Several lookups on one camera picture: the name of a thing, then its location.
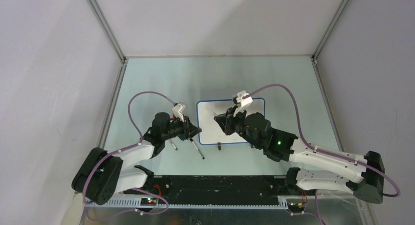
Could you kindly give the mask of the blue whiteboard marker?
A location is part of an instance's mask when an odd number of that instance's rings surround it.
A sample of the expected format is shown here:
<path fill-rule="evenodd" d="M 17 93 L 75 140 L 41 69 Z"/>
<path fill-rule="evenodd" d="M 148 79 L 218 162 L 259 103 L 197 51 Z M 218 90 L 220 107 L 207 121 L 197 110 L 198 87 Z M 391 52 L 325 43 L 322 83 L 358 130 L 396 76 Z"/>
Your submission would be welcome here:
<path fill-rule="evenodd" d="M 215 113 L 213 110 L 211 110 L 211 109 L 209 109 L 209 108 L 207 108 L 207 110 L 214 116 L 214 117 L 216 117 L 216 116 L 218 116 L 218 114 L 217 113 Z"/>

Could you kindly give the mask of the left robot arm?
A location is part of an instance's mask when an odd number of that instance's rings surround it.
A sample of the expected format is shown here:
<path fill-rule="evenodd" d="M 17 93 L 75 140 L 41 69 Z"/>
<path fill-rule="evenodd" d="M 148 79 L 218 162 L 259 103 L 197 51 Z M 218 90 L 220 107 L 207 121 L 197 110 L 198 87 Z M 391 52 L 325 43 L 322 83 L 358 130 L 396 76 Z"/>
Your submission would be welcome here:
<path fill-rule="evenodd" d="M 158 156 L 166 141 L 178 137 L 192 140 L 202 129 L 192 124 L 188 116 L 183 120 L 171 118 L 166 112 L 155 115 L 152 125 L 139 143 L 105 151 L 93 148 L 72 180 L 71 187 L 97 205 L 105 204 L 113 194 L 137 188 L 143 194 L 154 190 L 153 172 L 140 162 Z"/>

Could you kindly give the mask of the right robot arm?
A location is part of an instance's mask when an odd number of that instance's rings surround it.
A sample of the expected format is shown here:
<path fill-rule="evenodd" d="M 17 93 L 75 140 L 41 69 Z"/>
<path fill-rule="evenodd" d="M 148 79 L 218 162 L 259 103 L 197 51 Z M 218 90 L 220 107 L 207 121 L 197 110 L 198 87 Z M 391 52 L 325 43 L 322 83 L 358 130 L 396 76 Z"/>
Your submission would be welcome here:
<path fill-rule="evenodd" d="M 235 114 L 235 110 L 236 107 L 229 108 L 213 118 L 225 135 L 239 135 L 273 161 L 316 167 L 316 170 L 289 168 L 284 182 L 289 194 L 342 191 L 369 203 L 383 202 L 385 168 L 379 153 L 368 151 L 359 155 L 318 146 L 273 128 L 259 112 Z"/>

